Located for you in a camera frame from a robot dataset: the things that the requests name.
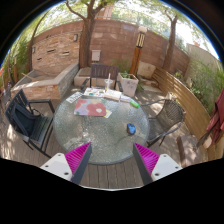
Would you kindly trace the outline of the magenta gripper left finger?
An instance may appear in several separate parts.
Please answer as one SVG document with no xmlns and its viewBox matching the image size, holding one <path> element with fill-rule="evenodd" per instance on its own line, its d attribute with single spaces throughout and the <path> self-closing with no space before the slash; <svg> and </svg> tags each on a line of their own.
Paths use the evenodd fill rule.
<svg viewBox="0 0 224 224">
<path fill-rule="evenodd" d="M 41 166 L 41 169 L 75 184 L 79 184 L 84 175 L 91 153 L 91 143 L 86 143 L 66 154 L 55 154 Z"/>
</svg>

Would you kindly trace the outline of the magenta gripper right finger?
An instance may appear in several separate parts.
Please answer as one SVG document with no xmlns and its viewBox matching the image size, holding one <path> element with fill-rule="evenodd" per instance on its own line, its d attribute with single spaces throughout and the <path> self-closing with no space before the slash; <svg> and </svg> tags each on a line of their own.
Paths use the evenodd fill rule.
<svg viewBox="0 0 224 224">
<path fill-rule="evenodd" d="M 137 143 L 133 144 L 133 155 L 144 185 L 182 169 L 168 154 L 159 155 Z"/>
</svg>

